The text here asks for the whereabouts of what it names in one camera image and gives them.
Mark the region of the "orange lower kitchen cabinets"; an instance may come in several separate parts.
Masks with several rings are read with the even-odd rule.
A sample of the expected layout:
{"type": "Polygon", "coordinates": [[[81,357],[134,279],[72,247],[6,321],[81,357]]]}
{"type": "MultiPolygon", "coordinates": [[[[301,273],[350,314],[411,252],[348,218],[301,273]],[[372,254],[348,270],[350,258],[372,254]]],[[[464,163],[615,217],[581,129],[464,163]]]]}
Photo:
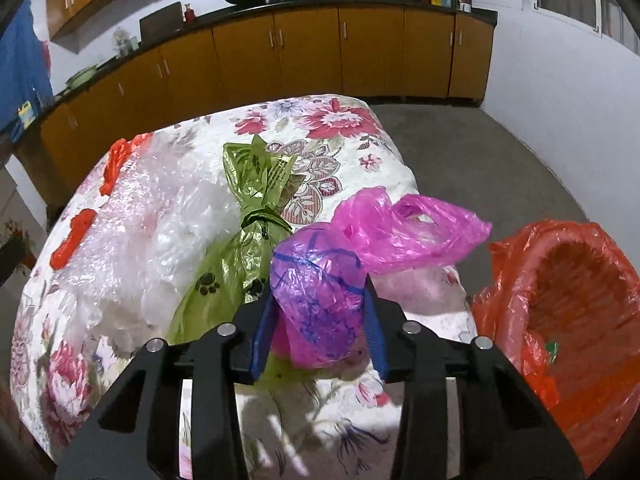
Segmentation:
{"type": "Polygon", "coordinates": [[[15,156],[62,205],[110,146],[228,108],[314,93],[484,99],[498,15],[423,4],[269,10],[185,32],[91,79],[27,128],[15,156]]]}

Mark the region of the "green paw print bag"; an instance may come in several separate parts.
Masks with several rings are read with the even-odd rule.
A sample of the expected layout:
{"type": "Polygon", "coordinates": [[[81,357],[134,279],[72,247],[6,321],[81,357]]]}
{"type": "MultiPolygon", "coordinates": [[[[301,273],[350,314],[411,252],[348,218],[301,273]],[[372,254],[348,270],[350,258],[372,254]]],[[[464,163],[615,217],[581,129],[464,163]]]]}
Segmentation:
{"type": "Polygon", "coordinates": [[[197,340],[230,322],[242,304],[262,296],[273,248],[292,235],[292,226],[281,216],[281,202],[295,158],[271,153],[256,136],[250,143],[227,143],[222,162],[240,205],[239,227],[207,248],[169,325],[170,344],[197,340]]]}

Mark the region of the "green pot on counter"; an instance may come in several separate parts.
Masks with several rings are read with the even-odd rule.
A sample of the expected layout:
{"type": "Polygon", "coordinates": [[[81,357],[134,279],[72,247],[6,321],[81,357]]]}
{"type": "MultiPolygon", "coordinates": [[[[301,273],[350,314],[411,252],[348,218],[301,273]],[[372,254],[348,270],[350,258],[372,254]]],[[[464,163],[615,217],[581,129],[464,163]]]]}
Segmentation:
{"type": "Polygon", "coordinates": [[[66,80],[66,89],[67,90],[75,90],[78,87],[82,86],[86,82],[90,81],[96,73],[98,72],[98,66],[91,65],[83,68],[82,70],[78,70],[76,74],[73,74],[70,78],[66,80]]]}

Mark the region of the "blue hanging cloth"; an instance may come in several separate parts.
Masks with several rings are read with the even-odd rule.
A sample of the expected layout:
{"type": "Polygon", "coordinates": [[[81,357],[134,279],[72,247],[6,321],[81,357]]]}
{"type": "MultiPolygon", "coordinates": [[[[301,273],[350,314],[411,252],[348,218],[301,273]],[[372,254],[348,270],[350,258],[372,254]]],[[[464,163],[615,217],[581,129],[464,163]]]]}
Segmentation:
{"type": "Polygon", "coordinates": [[[20,108],[29,102],[35,115],[39,115],[54,103],[48,50],[35,33],[30,0],[24,0],[17,9],[1,37],[0,47],[0,127],[1,133],[16,143],[24,132],[18,117],[20,108]]]}

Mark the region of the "pink purple plastic bag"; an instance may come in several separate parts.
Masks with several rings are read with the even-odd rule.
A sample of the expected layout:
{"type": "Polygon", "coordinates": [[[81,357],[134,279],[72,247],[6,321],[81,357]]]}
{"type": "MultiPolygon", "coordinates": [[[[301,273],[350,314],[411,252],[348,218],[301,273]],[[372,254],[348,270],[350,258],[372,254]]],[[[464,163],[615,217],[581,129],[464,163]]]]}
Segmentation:
{"type": "Polygon", "coordinates": [[[449,327],[446,317],[465,309],[455,266],[491,229],[475,212],[435,197],[393,202],[382,186],[363,188],[331,221],[305,226],[274,248],[272,351],[302,370],[346,359],[362,332],[366,281],[405,311],[449,327]]]}

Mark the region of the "floral white tablecloth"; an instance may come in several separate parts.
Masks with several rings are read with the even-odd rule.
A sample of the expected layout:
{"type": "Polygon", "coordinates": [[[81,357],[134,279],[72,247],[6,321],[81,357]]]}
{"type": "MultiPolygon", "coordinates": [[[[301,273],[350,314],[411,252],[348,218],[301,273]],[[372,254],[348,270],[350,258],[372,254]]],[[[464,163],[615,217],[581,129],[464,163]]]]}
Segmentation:
{"type": "MultiPolygon", "coordinates": [[[[382,186],[393,202],[419,194],[412,171],[373,110],[348,96],[247,105],[151,134],[188,130],[206,146],[220,148],[221,162],[227,143],[250,143],[256,136],[271,153],[295,158],[281,202],[292,235],[314,222],[331,221],[336,207],[363,188],[382,186]]],[[[80,199],[78,188],[62,204],[62,213],[80,199]]],[[[55,271],[49,263],[70,226],[61,217],[23,290],[11,350],[13,401],[22,423],[52,460],[62,457],[145,344],[123,352],[106,337],[89,337],[80,346],[65,339],[70,317],[58,284],[63,269],[55,271]]],[[[465,298],[464,305],[463,312],[446,317],[449,327],[404,311],[442,338],[467,342],[476,326],[465,298]]],[[[378,376],[363,328],[352,353],[329,367],[302,370],[271,349],[258,381],[234,393],[241,458],[252,478],[384,479],[390,473],[404,388],[378,376]]]]}

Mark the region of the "clear bubble wrap sheet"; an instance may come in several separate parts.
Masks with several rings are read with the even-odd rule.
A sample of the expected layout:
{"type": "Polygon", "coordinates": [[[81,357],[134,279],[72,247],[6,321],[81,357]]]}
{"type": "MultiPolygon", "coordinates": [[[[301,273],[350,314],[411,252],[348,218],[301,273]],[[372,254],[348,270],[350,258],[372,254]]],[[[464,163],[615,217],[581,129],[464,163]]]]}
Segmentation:
{"type": "Polygon", "coordinates": [[[106,337],[133,352],[164,336],[206,250],[239,223],[220,148],[194,130],[155,133],[125,162],[58,278],[65,339],[106,337]]]}

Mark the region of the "potted flower plant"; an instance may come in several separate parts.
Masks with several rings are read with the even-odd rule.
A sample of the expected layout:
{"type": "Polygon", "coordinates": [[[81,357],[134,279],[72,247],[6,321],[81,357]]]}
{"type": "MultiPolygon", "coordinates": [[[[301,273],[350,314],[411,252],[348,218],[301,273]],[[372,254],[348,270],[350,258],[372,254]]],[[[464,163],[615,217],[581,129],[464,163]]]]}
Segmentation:
{"type": "Polygon", "coordinates": [[[20,222],[6,220],[1,231],[0,278],[4,284],[17,271],[31,271],[37,257],[32,252],[32,242],[20,222]]]}

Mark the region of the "orange plastic bag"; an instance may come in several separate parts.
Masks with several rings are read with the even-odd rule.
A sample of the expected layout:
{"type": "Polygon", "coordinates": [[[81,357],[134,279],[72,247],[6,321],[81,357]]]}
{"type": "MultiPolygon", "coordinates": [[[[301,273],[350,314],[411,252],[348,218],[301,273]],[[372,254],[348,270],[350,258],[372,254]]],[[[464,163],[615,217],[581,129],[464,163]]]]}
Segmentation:
{"type": "Polygon", "coordinates": [[[98,215],[98,209],[110,198],[122,167],[135,152],[147,146],[151,138],[151,133],[142,133],[129,141],[115,141],[96,168],[81,183],[78,188],[80,199],[70,211],[62,213],[61,219],[70,220],[70,226],[66,237],[50,257],[49,263],[53,270],[62,270],[70,261],[98,215]]]}

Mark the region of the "glass jars on counter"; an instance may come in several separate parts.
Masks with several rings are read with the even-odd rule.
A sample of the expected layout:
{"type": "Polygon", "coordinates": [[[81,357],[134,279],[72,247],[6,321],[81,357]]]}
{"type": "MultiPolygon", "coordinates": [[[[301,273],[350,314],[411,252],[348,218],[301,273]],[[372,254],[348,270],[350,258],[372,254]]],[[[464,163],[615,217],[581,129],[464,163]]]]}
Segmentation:
{"type": "Polygon", "coordinates": [[[137,37],[131,36],[126,29],[121,27],[117,27],[113,32],[113,44],[119,58],[130,55],[139,47],[137,37]]]}

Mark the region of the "red trash basket with liner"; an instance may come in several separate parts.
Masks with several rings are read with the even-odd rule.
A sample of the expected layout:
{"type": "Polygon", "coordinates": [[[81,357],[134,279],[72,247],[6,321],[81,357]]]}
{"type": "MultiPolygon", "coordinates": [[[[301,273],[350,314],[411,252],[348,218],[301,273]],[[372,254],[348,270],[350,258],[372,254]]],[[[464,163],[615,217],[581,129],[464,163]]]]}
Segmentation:
{"type": "Polygon", "coordinates": [[[639,275],[597,223],[542,220],[492,243],[477,331],[524,376],[586,474],[639,407],[639,275]]]}

